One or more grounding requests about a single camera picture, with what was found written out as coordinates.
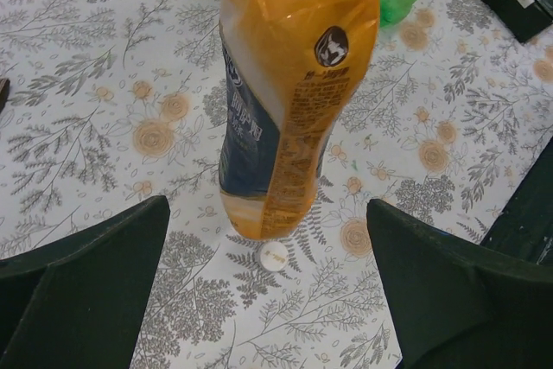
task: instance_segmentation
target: logo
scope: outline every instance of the logo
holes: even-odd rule
[[[240,74],[238,73],[238,70],[232,63],[231,56],[228,54],[228,51],[225,47],[223,47],[223,57],[225,58],[226,63],[226,71],[228,72],[228,76],[231,79],[234,86],[239,87],[242,85],[242,78],[240,78]]]
[[[315,58],[324,67],[336,67],[346,57],[349,42],[346,32],[338,26],[331,26],[315,44]]]

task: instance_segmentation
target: white bottle cap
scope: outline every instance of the white bottle cap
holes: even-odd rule
[[[284,270],[288,263],[288,249],[278,241],[269,241],[259,248],[259,263],[269,272]]]

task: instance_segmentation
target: table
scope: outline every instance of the table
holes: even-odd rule
[[[0,2],[0,258],[170,200],[134,369],[395,367],[366,202],[478,242],[553,135],[553,31],[521,46],[479,0],[420,0],[380,34],[271,275],[218,197],[218,0]]]

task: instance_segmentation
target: white tablecloth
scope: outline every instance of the white tablecloth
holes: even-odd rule
[[[520,46],[479,0],[420,0],[382,31],[271,275],[219,201],[218,13],[218,0],[0,0],[0,258],[166,194],[133,368],[393,368],[366,203],[478,242],[553,135],[553,32]]]

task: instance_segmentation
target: orange flower print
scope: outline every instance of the orange flower print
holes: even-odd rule
[[[156,81],[158,78],[165,78],[172,75],[172,73],[169,73],[169,71],[165,68],[156,68],[152,73],[154,76],[154,81]]]
[[[148,81],[137,81],[132,86],[132,92],[137,99],[147,99],[152,95],[154,88]]]
[[[549,45],[545,49],[545,58],[547,58],[549,62],[553,62],[553,45]]]
[[[534,63],[534,74],[543,82],[553,83],[553,64],[546,60],[537,60]]]
[[[384,45],[384,49],[391,52],[396,50],[396,46],[397,45],[395,41],[390,41]]]
[[[342,153],[342,148],[338,144],[335,144],[332,148],[330,148],[330,154],[332,156],[338,157],[340,153]]]
[[[171,94],[162,102],[162,117],[168,121],[176,121],[188,114],[188,100],[182,94]]]
[[[399,37],[407,48],[415,51],[424,50],[429,44],[429,38],[423,28],[413,22],[406,22],[399,31]]]
[[[372,150],[372,146],[376,146],[378,144],[378,140],[373,140],[372,139],[372,134],[369,134],[368,136],[365,137],[365,147],[363,149],[367,150]]]
[[[367,162],[367,166],[369,167],[369,171],[371,172],[371,175],[376,176],[381,181],[385,181],[386,179],[390,179],[390,176],[394,173],[396,173],[395,170],[389,170],[384,165],[384,162],[380,162],[378,166],[374,166],[372,163]]]
[[[349,194],[358,194],[361,191],[361,188],[363,187],[363,184],[361,183],[361,180],[357,177],[350,177],[347,180],[347,191]]]
[[[423,166],[431,172],[442,172],[449,164],[448,153],[443,144],[434,140],[423,142],[419,147],[418,156]]]
[[[430,9],[420,9],[416,13],[416,23],[422,28],[432,28],[435,25],[435,16]]]
[[[442,121],[437,127],[438,138],[445,144],[451,144],[457,138],[457,129],[449,121]]]
[[[152,194],[151,181],[138,181],[132,185],[132,190],[137,194],[143,194],[144,196],[150,196]]]
[[[495,41],[499,41],[502,38],[501,30],[500,29],[494,29],[492,31],[493,39]]]
[[[415,115],[419,123],[426,123],[430,118],[428,110],[424,107],[418,107]]]
[[[462,39],[457,41],[457,52],[459,54],[466,54],[467,53],[467,44]]]
[[[350,219],[340,231],[340,242],[344,250],[357,258],[363,258],[372,251],[371,239],[366,227],[366,220]]]
[[[175,134],[163,121],[149,119],[140,123],[133,133],[135,149],[145,156],[164,156],[175,142]]]
[[[329,162],[333,162],[338,159],[343,167],[346,166],[347,154],[344,150],[342,150],[339,144],[335,144],[330,148],[330,154],[332,158],[328,160]]]
[[[111,101],[113,99],[113,92],[108,88],[101,86],[96,88],[96,96],[100,101]]]

